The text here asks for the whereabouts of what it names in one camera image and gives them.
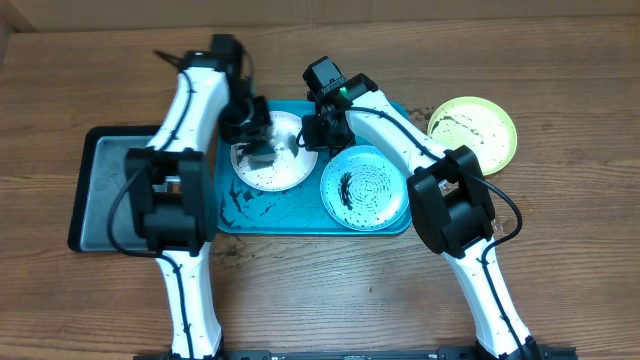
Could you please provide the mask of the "dark cleaning sponge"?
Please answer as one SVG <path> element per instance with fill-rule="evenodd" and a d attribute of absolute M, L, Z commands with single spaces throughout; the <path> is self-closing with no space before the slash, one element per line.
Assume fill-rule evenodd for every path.
<path fill-rule="evenodd" d="M 277 153 L 274 146 L 269 142 L 251 142 L 242 144 L 239 149 L 250 170 L 258 170 L 270 167 L 274 164 Z"/>

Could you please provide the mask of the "pink speckled plate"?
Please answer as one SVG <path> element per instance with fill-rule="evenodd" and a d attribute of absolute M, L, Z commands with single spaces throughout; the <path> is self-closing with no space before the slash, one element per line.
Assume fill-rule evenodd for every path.
<path fill-rule="evenodd" d="M 285 111 L 270 112 L 273 132 L 270 141 L 275 154 L 269 159 L 245 155 L 240 144 L 231 146 L 231 164 L 239 178 L 252 188 L 278 192 L 303 182 L 313 171 L 318 153 L 296 144 L 301 118 Z"/>

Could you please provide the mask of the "yellow speckled plate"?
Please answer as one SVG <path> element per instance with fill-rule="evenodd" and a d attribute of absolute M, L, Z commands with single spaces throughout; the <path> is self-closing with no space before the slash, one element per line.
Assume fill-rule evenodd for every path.
<path fill-rule="evenodd" d="M 509 116 L 497 104 L 480 97 L 462 96 L 439 106 L 432 114 L 427 134 L 456 149 L 470 148 L 484 176 L 498 173 L 513 159 L 518 135 Z"/>

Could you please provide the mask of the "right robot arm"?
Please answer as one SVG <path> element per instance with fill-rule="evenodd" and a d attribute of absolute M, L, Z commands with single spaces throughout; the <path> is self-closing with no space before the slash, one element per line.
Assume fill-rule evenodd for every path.
<path fill-rule="evenodd" d="M 472 313 L 480 359 L 540 359 L 543 354 L 511 300 L 496 256 L 492 195 L 466 146 L 449 150 L 400 114 L 364 74 L 346 78 L 328 57 L 303 73 L 315 113 L 300 137 L 307 149 L 333 149 L 361 137 L 406 178 L 419 238 L 451 266 Z"/>

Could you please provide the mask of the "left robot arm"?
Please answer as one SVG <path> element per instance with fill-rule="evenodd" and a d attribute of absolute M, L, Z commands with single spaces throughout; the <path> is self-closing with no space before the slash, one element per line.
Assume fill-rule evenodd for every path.
<path fill-rule="evenodd" d="M 158 264 L 173 324 L 168 358 L 220 359 L 209 261 L 218 210 L 208 151 L 222 137 L 247 155 L 272 158 L 272 121 L 254 75 L 242 70 L 250 55 L 233 35 L 213 35 L 206 51 L 158 55 L 177 69 L 176 94 L 152 139 L 126 154 L 107 238 L 119 253 Z"/>

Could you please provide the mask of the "teal plastic serving tray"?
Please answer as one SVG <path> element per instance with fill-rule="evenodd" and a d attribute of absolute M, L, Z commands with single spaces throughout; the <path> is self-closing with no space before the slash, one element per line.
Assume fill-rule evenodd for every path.
<path fill-rule="evenodd" d="M 285 111 L 300 118 L 315 112 L 313 103 L 304 100 L 271 100 L 271 111 Z M 361 137 L 355 144 L 371 145 Z M 231 146 L 219 141 L 216 150 L 214 189 L 219 202 L 219 230 L 231 234 L 372 236 L 377 233 L 351 232 L 327 212 L 320 196 L 322 173 L 333 159 L 317 152 L 312 173 L 293 188 L 266 192 L 250 187 L 236 174 L 231 164 Z"/>

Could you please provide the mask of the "black rectangular water tray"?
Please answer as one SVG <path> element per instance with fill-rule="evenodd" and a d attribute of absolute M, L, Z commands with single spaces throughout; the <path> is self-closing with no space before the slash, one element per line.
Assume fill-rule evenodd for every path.
<path fill-rule="evenodd" d="M 75 252 L 112 252 L 107 237 L 109 210 L 125 185 L 129 149 L 143 148 L 157 125 L 99 126 L 85 136 L 67 245 Z"/>

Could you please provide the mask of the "light blue speckled plate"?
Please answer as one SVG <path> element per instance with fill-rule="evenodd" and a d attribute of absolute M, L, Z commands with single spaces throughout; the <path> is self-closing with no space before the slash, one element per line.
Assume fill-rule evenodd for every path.
<path fill-rule="evenodd" d="M 374 146 L 350 147 L 326 165 L 320 196 L 351 232 L 399 234 L 411 223 L 403 174 Z"/>

